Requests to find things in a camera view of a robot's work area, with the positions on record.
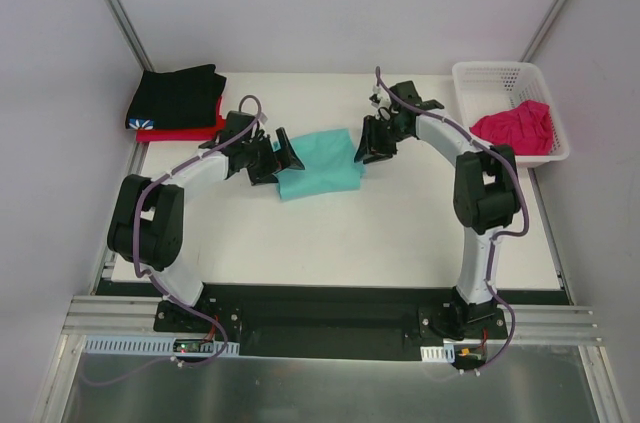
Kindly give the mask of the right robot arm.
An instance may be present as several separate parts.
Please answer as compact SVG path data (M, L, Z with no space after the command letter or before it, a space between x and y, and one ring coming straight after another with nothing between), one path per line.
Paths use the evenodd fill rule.
M370 101L377 113L363 119L356 163L388 160L400 142L415 138L454 168L453 209L464 228L462 266L450 303L429 318L429 328L453 340L473 337L496 315L499 239L522 209L513 150L475 139L439 101L422 99L411 81L390 88L377 82Z

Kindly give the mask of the teal t shirt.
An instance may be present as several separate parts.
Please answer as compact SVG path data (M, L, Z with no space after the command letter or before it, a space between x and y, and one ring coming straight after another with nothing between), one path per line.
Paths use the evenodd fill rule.
M366 170L354 161L356 148L348 129L308 133L290 142L305 169L288 168L276 175L282 201L360 189Z

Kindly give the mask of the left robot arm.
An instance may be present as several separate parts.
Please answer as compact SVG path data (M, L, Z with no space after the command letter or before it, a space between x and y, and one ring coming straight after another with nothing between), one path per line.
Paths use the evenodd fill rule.
M200 300L201 277L182 256L185 208L242 170L253 185L275 183L283 170L303 170L286 131L278 128L276 136L273 145L258 117L231 111L224 128L186 161L155 179L130 174L121 183L107 247L132 263L138 277L157 282L166 298L181 301L176 318L188 331L204 330L212 310Z

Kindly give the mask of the white plastic basket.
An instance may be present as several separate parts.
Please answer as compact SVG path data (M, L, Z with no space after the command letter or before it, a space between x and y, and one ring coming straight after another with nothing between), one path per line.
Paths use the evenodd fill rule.
M533 64L461 62L452 68L462 125L491 145L509 145L518 166L535 168L570 153L544 77Z

